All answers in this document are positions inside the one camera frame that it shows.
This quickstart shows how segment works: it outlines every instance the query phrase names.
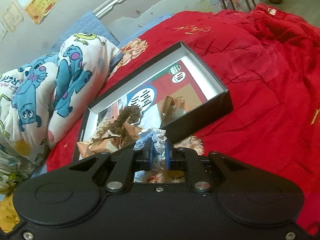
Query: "wooden floor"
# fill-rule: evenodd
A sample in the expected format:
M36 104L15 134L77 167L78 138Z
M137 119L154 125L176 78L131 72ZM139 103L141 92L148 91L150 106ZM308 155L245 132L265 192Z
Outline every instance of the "wooden floor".
M282 11L301 16L310 24L320 28L320 0L284 0L282 4L272 4Z

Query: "red blanket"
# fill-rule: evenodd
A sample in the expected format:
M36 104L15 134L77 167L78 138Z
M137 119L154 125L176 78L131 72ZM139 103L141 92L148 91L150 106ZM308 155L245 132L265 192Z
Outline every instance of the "red blanket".
M305 194L298 223L320 225L320 29L258 5L251 13L184 11L140 37L148 47L120 67L106 91L176 43L188 44L230 90L234 111L199 131L205 152L220 151L296 182ZM71 162L79 121L57 144L48 171Z

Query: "screw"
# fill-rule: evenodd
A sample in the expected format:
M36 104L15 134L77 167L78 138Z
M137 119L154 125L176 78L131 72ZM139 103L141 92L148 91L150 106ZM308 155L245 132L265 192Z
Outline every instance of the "screw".
M119 181L112 181L107 184L109 189L120 189L122 187L122 183Z
M163 187L157 187L156 188L156 192L163 192L164 191L164 188Z
M286 240L294 240L296 238L296 234L294 232L287 233L285 239Z
M30 232L24 232L24 233L23 233L23 238L24 238L25 240L32 240L32 239L33 239L33 234L30 233Z
M196 189L204 190L210 188L210 184L205 181L200 181L195 184Z

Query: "black box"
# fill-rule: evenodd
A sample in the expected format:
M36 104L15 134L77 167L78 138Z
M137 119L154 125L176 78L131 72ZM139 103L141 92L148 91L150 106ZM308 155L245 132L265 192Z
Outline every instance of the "black box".
M192 110L166 123L161 122L160 102L164 102L164 95L170 89L174 92L167 96L178 98L181 97L180 94L184 95L182 100ZM84 112L77 141L88 141L98 122L104 115L110 116L114 112L112 109L134 104L145 109L141 125L148 124L150 118L154 118L155 125L152 126L166 130L166 136L172 143L187 138L233 110L230 93L221 80L186 44L178 42L93 100ZM156 109L159 110L160 122L155 116ZM81 158L76 147L73 161Z

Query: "white oval label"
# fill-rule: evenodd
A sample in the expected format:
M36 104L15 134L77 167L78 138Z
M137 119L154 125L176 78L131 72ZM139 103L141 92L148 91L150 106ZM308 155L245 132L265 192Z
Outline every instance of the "white oval label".
M144 88L130 99L128 106L139 106L145 112L153 103L156 93L152 88Z
M175 74L177 74L177 73L180 71L180 69L181 69L181 66L180 66L180 65L175 65L175 66L173 66L172 68L170 68L169 74L170 74L170 75L175 75Z
M175 74L172 78L172 82L173 83L179 83L182 80L184 80L184 78L186 77L186 74L184 72L179 72L177 74Z

